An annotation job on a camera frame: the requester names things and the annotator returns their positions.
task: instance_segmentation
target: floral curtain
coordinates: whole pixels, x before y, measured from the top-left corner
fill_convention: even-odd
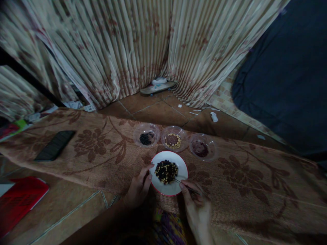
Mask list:
[[[200,107],[288,1],[14,0],[7,25],[18,26],[12,39],[26,40],[12,45],[7,28],[1,44],[53,91],[71,81],[98,109],[156,76],[176,81],[174,94]]]
[[[174,94],[201,107],[288,2],[174,1],[168,57]]]
[[[17,62],[63,102],[77,100],[68,77],[30,26],[27,12],[18,1],[4,1],[0,12],[0,45]],[[42,110],[51,102],[24,78],[1,67],[0,116],[12,121]]]
[[[100,109],[135,94],[167,60],[172,1],[24,1],[37,36]]]
[[[0,66],[0,116],[9,121],[42,110],[51,102],[8,66]]]

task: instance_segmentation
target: patterned rug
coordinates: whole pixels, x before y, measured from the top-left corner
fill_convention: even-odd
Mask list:
[[[60,108],[0,143],[0,152],[22,167],[122,195],[132,177],[156,153],[165,150],[162,144],[138,147],[132,139],[138,124]],[[76,130],[62,154],[53,162],[34,162],[61,130]],[[187,164],[189,178],[199,182],[211,198],[213,226],[279,243],[326,240],[327,181],[318,173],[316,163],[242,141],[213,139],[219,152],[213,162],[198,160],[189,148],[179,153]],[[155,195],[161,208],[182,211],[181,195]]]

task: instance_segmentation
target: black phone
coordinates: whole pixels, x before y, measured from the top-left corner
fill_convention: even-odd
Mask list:
[[[65,148],[75,131],[66,130],[58,132],[52,140],[43,148],[43,150],[34,159],[36,162],[54,161],[61,151]]]

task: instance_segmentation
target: red notebook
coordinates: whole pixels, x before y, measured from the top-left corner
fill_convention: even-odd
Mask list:
[[[6,236],[49,190],[49,186],[36,177],[10,181],[15,182],[15,185],[0,197],[0,239]]]

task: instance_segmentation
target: hand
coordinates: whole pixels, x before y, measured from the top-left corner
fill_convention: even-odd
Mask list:
[[[193,181],[182,180],[180,188],[185,201],[186,216],[197,244],[213,244],[211,235],[211,201],[205,195],[202,187]],[[191,196],[188,186],[200,193]]]
[[[148,175],[145,179],[147,172],[154,164],[150,164],[142,168],[138,176],[133,177],[132,183],[128,189],[127,194],[123,197],[123,203],[129,209],[134,209],[140,206],[147,196],[151,184],[152,175]]]

